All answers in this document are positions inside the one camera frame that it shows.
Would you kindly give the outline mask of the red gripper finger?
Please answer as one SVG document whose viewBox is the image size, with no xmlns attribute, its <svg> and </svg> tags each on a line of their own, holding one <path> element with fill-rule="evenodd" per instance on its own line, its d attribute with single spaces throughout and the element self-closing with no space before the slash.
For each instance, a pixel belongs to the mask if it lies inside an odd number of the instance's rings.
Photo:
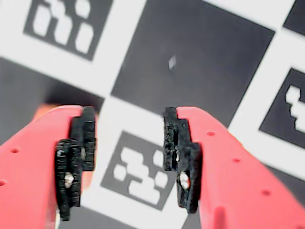
<svg viewBox="0 0 305 229">
<path fill-rule="evenodd" d="M 0 147 L 0 226 L 53 229 L 70 219 L 95 169 L 95 109 L 63 105 Z"/>
<path fill-rule="evenodd" d="M 163 168 L 176 173 L 178 206 L 203 229 L 302 229 L 305 208 L 274 173 L 211 114 L 163 113 Z"/>
</svg>

